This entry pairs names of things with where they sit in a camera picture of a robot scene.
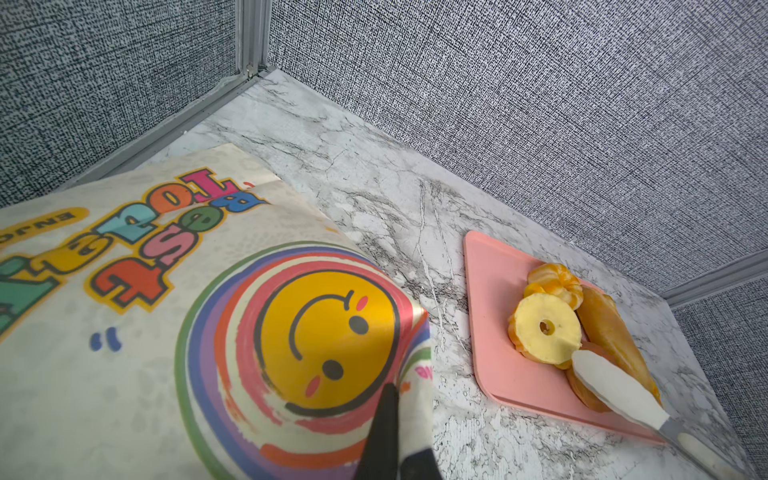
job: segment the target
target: gray fabric partition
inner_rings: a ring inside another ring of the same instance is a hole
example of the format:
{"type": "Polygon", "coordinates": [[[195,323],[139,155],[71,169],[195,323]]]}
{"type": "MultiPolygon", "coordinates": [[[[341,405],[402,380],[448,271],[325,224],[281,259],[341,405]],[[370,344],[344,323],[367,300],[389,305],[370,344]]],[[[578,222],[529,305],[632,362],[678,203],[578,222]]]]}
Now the gray fabric partition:
{"type": "Polygon", "coordinates": [[[768,478],[768,277],[674,310],[763,478],[768,478]]]}
{"type": "Polygon", "coordinates": [[[237,73],[233,0],[0,8],[0,207],[46,194],[237,73]]]}
{"type": "Polygon", "coordinates": [[[768,247],[763,2],[275,0],[270,61],[665,291],[768,247]]]}

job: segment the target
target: spatula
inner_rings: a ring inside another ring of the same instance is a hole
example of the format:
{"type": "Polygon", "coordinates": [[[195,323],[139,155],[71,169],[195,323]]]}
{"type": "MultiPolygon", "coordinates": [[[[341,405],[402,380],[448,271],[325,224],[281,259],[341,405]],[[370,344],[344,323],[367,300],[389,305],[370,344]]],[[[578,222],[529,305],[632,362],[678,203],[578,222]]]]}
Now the spatula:
{"type": "Polygon", "coordinates": [[[687,431],[681,422],[672,419],[654,396],[624,370],[588,350],[577,350],[571,359],[578,379],[611,410],[630,422],[658,431],[661,438],[713,478],[748,479],[720,453],[687,431]]]}

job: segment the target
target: marble countertop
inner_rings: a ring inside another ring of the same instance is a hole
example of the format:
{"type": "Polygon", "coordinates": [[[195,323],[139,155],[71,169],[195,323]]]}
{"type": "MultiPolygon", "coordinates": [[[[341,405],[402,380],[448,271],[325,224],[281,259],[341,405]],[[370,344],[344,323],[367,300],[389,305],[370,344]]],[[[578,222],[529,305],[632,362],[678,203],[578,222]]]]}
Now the marble countertop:
{"type": "Polygon", "coordinates": [[[566,263],[612,295],[667,411],[701,425],[744,468],[736,434],[659,296],[281,71],[144,165],[227,142],[263,159],[429,310],[435,454],[445,478],[705,476],[672,448],[502,406],[480,391],[462,249],[470,230],[566,263]]]}

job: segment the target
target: pink tray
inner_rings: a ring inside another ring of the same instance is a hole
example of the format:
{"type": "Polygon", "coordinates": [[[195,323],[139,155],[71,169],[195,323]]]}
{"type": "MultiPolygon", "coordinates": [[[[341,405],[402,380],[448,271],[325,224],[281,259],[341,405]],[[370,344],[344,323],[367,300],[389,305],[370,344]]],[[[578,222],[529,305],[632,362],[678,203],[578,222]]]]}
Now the pink tray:
{"type": "Polygon", "coordinates": [[[475,378],[483,393],[505,405],[664,443],[616,413],[588,409],[571,390],[565,372],[515,350],[507,319],[523,296],[528,272],[542,265],[541,260],[472,231],[464,237],[464,261],[475,378]]]}

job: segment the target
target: pink cheek mark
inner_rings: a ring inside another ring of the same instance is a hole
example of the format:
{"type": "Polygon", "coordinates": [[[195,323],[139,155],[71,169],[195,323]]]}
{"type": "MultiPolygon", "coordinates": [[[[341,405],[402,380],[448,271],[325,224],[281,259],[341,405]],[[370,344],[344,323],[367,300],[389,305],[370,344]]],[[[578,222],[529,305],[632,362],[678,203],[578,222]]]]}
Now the pink cheek mark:
{"type": "Polygon", "coordinates": [[[364,296],[363,298],[358,300],[357,306],[355,307],[355,310],[357,310],[359,312],[360,310],[366,308],[366,305],[368,305],[368,297],[364,296]]]}
{"type": "Polygon", "coordinates": [[[306,386],[306,392],[304,392],[304,395],[306,395],[307,398],[311,398],[312,395],[317,392],[318,387],[320,387],[319,375],[310,380],[310,384],[306,386]]]}

